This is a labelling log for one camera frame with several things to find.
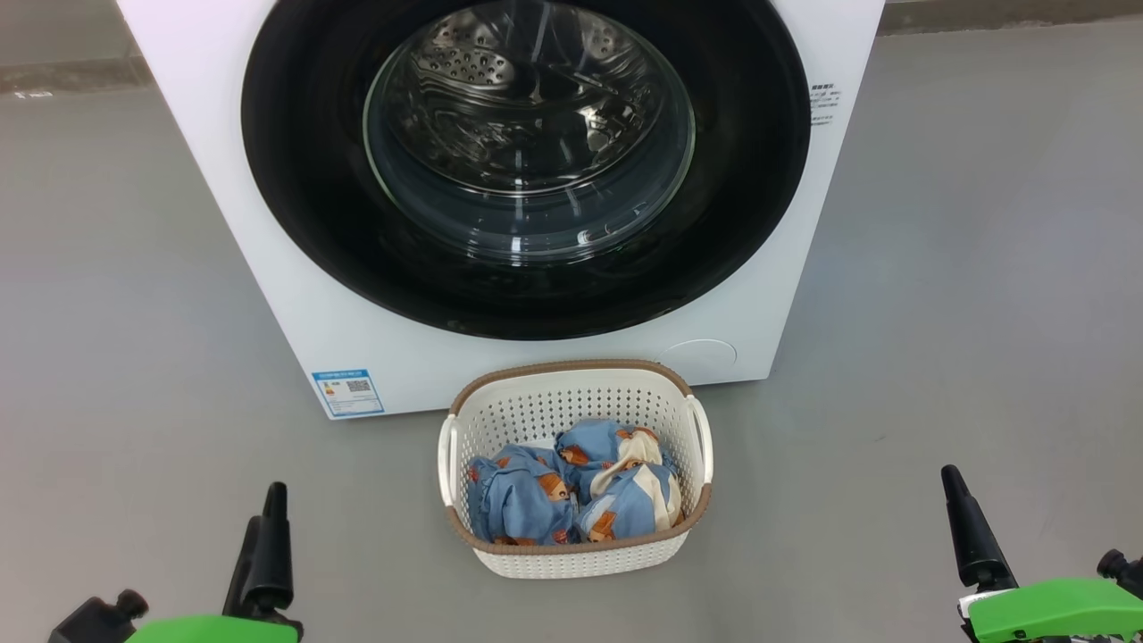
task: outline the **white plastic basket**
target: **white plastic basket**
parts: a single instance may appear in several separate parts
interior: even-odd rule
[[[649,427],[678,466],[685,520],[640,538],[555,546],[493,545],[469,524],[469,463],[506,444],[551,447],[582,418]],[[578,578],[649,568],[679,550],[710,503],[714,476],[706,413],[673,371],[630,360],[560,362],[491,373],[457,396],[440,429],[440,495],[449,521],[480,561],[509,578]]]

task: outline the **blue label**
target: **blue label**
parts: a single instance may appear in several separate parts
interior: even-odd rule
[[[369,371],[323,371],[313,373],[318,394],[334,418],[378,416],[385,412]]]

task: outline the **blue clothing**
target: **blue clothing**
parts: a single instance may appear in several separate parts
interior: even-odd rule
[[[469,466],[472,533],[502,545],[576,542],[575,508],[552,450],[510,444]]]
[[[615,420],[580,420],[555,436],[555,452],[557,468],[581,505],[591,503],[612,484],[615,475],[637,464],[661,465],[676,473],[674,463],[658,447],[653,432]]]
[[[576,527],[584,541],[636,538],[665,531],[682,520],[679,485],[662,465],[644,464],[617,474],[583,508]]]

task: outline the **washing machine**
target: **washing machine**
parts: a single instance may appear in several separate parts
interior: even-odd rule
[[[767,378],[882,1],[119,6],[342,419],[538,362]]]

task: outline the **black knob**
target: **black knob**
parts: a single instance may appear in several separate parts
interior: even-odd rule
[[[1095,566],[1095,573],[1103,578],[1120,580],[1128,566],[1127,556],[1119,549],[1112,549],[1100,558],[1100,564]]]
[[[128,620],[135,620],[143,618],[151,608],[146,604],[146,600],[139,596],[138,592],[125,589],[115,598],[115,609],[127,617]]]

